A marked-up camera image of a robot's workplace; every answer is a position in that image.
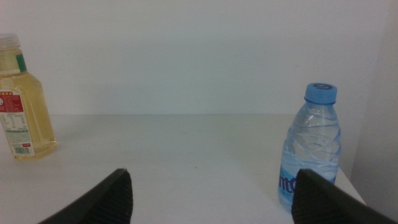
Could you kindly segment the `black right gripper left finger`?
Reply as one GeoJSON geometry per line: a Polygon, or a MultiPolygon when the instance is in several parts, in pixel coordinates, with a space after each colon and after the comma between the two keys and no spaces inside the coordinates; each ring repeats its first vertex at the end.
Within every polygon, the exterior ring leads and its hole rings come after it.
{"type": "Polygon", "coordinates": [[[41,224],[129,224],[133,206],[131,175],[127,169],[116,169],[80,198],[41,221],[41,224]]]}

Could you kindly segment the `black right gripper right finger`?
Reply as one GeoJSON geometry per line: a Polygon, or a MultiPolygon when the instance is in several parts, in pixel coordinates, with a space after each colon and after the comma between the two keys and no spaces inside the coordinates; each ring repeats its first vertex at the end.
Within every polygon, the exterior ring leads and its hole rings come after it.
{"type": "Polygon", "coordinates": [[[310,169],[297,174],[291,214],[301,224],[397,224],[310,169]]]}

